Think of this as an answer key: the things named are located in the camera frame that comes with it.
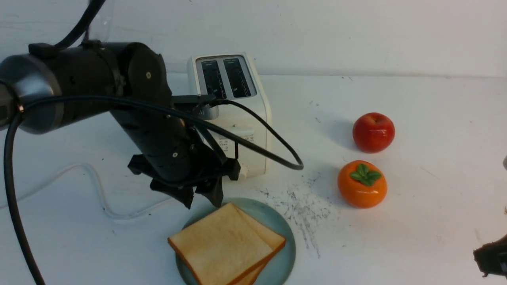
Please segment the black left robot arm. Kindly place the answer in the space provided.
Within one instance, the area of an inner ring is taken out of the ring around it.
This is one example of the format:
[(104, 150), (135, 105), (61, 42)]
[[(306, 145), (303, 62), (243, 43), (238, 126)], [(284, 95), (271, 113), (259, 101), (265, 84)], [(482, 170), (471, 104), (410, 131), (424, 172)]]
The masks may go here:
[[(13, 55), (1, 62), (1, 129), (7, 128), (15, 105), (54, 96), (116, 96), (139, 99), (188, 112), (214, 100), (211, 95), (172, 96), (162, 56), (141, 43), (84, 43), (52, 57)], [(196, 123), (161, 112), (109, 102), (48, 104), (24, 116), (21, 129), (34, 135), (110, 112), (141, 153), (128, 168), (152, 179), (151, 190), (175, 198), (188, 209), (195, 193), (215, 207), (223, 202), (222, 178), (237, 178), (239, 163), (206, 145), (212, 136)]]

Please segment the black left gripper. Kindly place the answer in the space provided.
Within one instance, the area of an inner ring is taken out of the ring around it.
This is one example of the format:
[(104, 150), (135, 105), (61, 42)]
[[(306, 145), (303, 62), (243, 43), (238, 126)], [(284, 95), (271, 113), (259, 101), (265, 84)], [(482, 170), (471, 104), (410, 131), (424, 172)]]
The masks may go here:
[(141, 153), (128, 168), (152, 179), (150, 188), (191, 208), (195, 193), (216, 208), (223, 202), (222, 177), (239, 177), (237, 159), (228, 158), (217, 144), (210, 148), (197, 131), (181, 119), (128, 119), (128, 136)]

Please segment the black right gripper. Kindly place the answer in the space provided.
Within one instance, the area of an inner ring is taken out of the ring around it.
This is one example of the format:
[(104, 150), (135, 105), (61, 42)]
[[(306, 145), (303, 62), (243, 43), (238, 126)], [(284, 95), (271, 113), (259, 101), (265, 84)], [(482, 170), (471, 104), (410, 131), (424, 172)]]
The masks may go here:
[(483, 277), (489, 275), (507, 277), (507, 236), (497, 241), (482, 245), (473, 251), (476, 262)]

